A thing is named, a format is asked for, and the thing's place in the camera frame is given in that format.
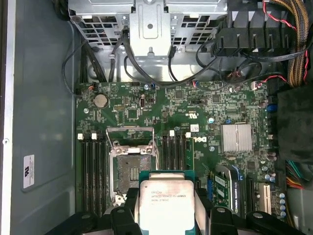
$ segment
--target red cable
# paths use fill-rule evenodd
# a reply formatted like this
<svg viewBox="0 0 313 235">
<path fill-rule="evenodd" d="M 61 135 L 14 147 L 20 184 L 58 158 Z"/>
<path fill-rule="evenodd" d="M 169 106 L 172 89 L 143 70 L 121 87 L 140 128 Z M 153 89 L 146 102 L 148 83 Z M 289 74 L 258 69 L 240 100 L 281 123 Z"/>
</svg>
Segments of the red cable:
<svg viewBox="0 0 313 235">
<path fill-rule="evenodd" d="M 285 20 L 280 20 L 280 19 L 278 19 L 278 18 L 275 18 L 275 17 L 273 17 L 270 13 L 268 13 L 268 12 L 266 11 L 265 1 L 263 1 L 263 12 L 264 12 L 264 14 L 266 14 L 269 18 L 273 19 L 274 21 L 284 23 L 284 24 L 286 24 L 288 27 L 294 29 L 295 31 L 297 30 L 297 28 L 294 27 L 293 25 L 291 25 L 289 22 L 287 22 L 287 21 L 285 21 Z M 305 64 L 305 66 L 304 66 L 305 71 L 304 71 L 303 81 L 304 81 L 305 83 L 307 83 L 306 79 L 307 79 L 307 75 L 308 75 L 308 65 L 309 65 L 309 54 L 308 54 L 308 51 L 305 52 L 305 57 L 306 57 L 306 64 Z"/>
</svg>

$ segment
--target microchip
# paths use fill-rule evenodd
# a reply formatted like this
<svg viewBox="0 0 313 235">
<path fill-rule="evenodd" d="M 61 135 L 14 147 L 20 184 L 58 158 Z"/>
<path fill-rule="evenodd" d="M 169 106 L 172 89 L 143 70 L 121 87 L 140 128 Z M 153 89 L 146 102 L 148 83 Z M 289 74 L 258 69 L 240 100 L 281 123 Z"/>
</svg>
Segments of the microchip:
<svg viewBox="0 0 313 235">
<path fill-rule="evenodd" d="M 219 94 L 212 95 L 212 101 L 213 101 L 213 103 L 219 103 L 220 102 L 220 95 Z"/>
<path fill-rule="evenodd" d="M 184 92 L 183 91 L 176 91 L 175 92 L 175 98 L 176 99 L 183 99 L 184 97 Z"/>
<path fill-rule="evenodd" d="M 248 170 L 255 170 L 255 163 L 254 162 L 248 162 Z"/>
</svg>

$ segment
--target red and black wires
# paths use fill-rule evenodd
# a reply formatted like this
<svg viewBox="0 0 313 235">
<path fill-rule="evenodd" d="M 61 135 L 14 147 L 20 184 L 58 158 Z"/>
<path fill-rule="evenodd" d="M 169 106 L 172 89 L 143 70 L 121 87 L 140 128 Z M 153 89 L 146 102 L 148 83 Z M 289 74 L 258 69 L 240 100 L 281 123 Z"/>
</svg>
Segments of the red and black wires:
<svg viewBox="0 0 313 235">
<path fill-rule="evenodd" d="M 289 3 L 281 0 L 271 0 L 271 2 L 282 5 L 286 7 L 295 17 L 295 22 L 298 27 L 293 26 L 286 20 L 278 19 L 272 16 L 266 10 L 266 2 L 263 0 L 263 12 L 267 15 L 270 19 L 281 22 L 286 24 L 288 27 L 292 28 L 296 31 L 296 50 L 301 50 L 305 47 L 306 40 L 308 37 L 309 31 L 309 21 L 308 21 L 308 13 L 306 11 L 305 6 L 303 5 L 302 0 L 295 0 L 294 5 L 291 6 Z M 308 51 L 305 52 L 304 55 L 300 55 L 295 59 L 289 60 L 289 69 L 288 69 L 288 80 L 289 84 L 292 87 L 298 87 L 301 85 L 302 81 L 307 83 L 307 75 L 308 75 L 308 66 L 309 66 L 309 53 Z"/>
</svg>

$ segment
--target black connector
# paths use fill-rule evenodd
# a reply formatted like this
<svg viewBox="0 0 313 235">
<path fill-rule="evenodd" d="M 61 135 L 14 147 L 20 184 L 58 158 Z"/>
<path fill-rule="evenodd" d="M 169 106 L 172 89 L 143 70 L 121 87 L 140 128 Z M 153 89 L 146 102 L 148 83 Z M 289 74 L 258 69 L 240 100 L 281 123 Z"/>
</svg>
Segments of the black connector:
<svg viewBox="0 0 313 235">
<path fill-rule="evenodd" d="M 168 55 L 168 58 L 173 58 L 176 54 L 176 49 L 177 47 L 171 47 L 171 50 L 170 50 L 170 54 Z"/>
</svg>

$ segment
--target wire bundle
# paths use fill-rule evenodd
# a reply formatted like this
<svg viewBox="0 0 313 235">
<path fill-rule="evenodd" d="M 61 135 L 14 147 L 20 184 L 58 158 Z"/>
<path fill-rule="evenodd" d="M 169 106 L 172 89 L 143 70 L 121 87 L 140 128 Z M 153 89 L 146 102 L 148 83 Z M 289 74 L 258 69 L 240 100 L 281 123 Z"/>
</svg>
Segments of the wire bundle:
<svg viewBox="0 0 313 235">
<path fill-rule="evenodd" d="M 306 44 L 309 32 L 309 17 L 308 12 L 304 6 L 302 0 L 270 0 L 271 3 L 275 3 L 287 8 L 295 18 L 295 25 L 292 26 L 285 20 L 280 20 L 273 17 L 266 11 L 266 3 L 263 0 L 263 11 L 271 19 L 282 22 L 288 27 L 293 28 L 296 31 L 295 51 L 305 50 L 305 53 L 289 60 L 288 68 L 288 80 L 292 87 L 299 87 L 302 84 L 302 79 L 306 81 L 307 68 L 309 64 L 308 52 L 306 50 Z"/>
<path fill-rule="evenodd" d="M 293 161 L 286 162 L 287 185 L 291 188 L 303 189 L 302 174 Z"/>
</svg>

